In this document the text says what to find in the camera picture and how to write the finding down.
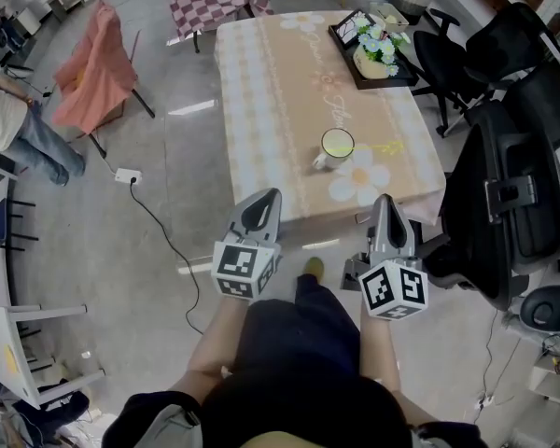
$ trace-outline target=person's arm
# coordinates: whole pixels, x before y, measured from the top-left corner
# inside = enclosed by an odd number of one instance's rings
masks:
[[[407,399],[401,391],[400,373],[397,364],[390,322],[371,317],[365,302],[361,305],[361,352],[360,374],[382,383],[397,400],[406,416],[407,422],[418,427],[436,421],[430,414]]]
[[[170,390],[202,403],[222,381],[222,367],[231,368],[241,338],[248,301],[223,297],[214,318],[191,355],[187,372]]]
[[[12,94],[21,101],[24,101],[26,104],[30,104],[31,98],[29,98],[27,93],[23,91],[13,79],[7,77],[6,75],[0,74],[0,90]]]

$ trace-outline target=white cube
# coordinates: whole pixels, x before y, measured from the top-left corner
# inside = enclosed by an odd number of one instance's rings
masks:
[[[411,267],[385,260],[358,282],[373,317],[401,320],[427,308],[427,274]]]
[[[222,295],[254,301],[272,278],[277,256],[269,247],[216,242],[214,286]]]

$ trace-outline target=green shoe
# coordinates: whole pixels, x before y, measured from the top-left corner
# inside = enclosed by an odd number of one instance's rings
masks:
[[[317,283],[321,284],[321,280],[324,278],[324,262],[320,258],[310,258],[305,263],[305,267],[302,269],[302,273],[309,273],[314,275],[317,279]]]

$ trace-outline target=black tray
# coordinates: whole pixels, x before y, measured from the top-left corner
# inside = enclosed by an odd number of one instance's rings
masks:
[[[353,62],[353,54],[358,47],[358,41],[354,44],[351,44],[349,47],[345,48],[343,42],[336,34],[336,30],[334,29],[338,25],[330,25],[328,27],[328,33],[334,40],[334,43],[338,47],[341,55],[344,58],[344,62],[346,66],[348,66],[351,75],[353,76],[353,80],[357,85],[357,88],[360,90],[371,90],[373,88],[394,88],[398,86],[415,86],[417,81],[419,81],[419,76],[412,71],[411,64],[407,60],[407,58],[400,53],[399,51],[396,52],[395,61],[393,64],[396,64],[399,67],[399,72],[395,77],[388,77],[388,78],[380,78],[380,79],[367,79],[363,75],[361,75],[355,66],[355,62]]]

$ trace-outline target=pink draped chair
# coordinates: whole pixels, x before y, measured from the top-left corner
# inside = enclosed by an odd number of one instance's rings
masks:
[[[122,46],[120,18],[103,0],[96,2],[83,38],[54,79],[63,101],[54,112],[52,122],[77,126],[90,137],[103,158],[105,151],[91,132],[131,93],[152,118],[156,117],[134,89],[137,74]]]

